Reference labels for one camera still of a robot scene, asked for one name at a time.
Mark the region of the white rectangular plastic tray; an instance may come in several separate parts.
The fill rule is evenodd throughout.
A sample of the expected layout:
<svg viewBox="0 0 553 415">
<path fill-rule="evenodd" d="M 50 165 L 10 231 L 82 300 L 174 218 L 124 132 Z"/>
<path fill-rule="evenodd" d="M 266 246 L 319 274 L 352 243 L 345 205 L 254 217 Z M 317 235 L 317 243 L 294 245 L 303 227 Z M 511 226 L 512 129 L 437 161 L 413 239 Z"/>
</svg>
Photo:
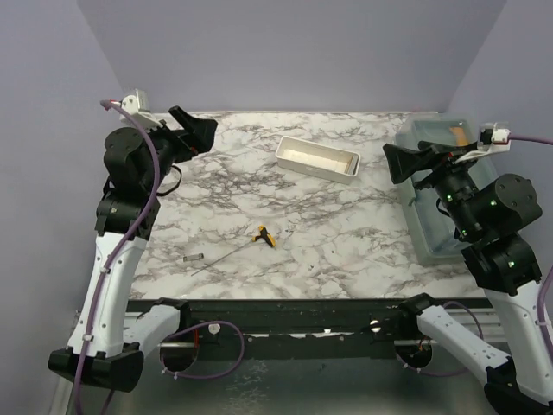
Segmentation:
<svg viewBox="0 0 553 415">
<path fill-rule="evenodd" d="M 280 168 L 349 185 L 359 172 L 361 155 L 299 138 L 283 136 L 276 149 Z"/>
</svg>

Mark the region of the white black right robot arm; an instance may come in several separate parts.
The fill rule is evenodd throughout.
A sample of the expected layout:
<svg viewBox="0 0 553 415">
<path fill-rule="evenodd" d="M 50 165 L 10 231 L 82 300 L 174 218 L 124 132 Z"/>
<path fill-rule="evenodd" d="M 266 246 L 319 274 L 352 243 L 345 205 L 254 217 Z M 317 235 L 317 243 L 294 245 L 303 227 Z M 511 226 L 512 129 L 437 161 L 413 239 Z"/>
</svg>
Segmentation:
<svg viewBox="0 0 553 415">
<path fill-rule="evenodd" d="M 464 262 L 492 305 L 509 351 L 486 343 L 427 294 L 399 305 L 393 332 L 441 344 L 479 380 L 496 413 L 550 414 L 552 322 L 544 305 L 550 280 L 542 277 L 535 253 L 518 233 L 543 210 L 531 181 L 522 176 L 504 174 L 478 188 L 468 174 L 475 162 L 469 154 L 476 148 L 421 142 L 416 150 L 385 144 L 383 151 L 395 184 L 428 171 L 415 187 L 436 191 L 456 238 L 467 243 Z"/>
</svg>

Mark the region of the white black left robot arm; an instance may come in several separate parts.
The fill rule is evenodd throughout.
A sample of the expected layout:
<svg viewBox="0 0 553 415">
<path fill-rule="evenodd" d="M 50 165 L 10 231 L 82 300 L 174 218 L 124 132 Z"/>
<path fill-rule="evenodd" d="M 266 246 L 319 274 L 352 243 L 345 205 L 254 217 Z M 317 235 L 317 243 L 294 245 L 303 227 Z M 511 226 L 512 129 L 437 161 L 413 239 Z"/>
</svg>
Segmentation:
<svg viewBox="0 0 553 415">
<path fill-rule="evenodd" d="M 51 353 L 48 367 L 76 386 L 132 391 L 148 354 L 162 340 L 185 340 L 192 328 L 183 300 L 160 298 L 129 328 L 124 326 L 130 288 L 160 209 L 159 185 L 177 164 L 207 153 L 218 127 L 178 105 L 165 122 L 111 132 L 105 139 L 108 171 L 96 209 L 95 257 L 80 318 L 67 345 Z"/>
</svg>

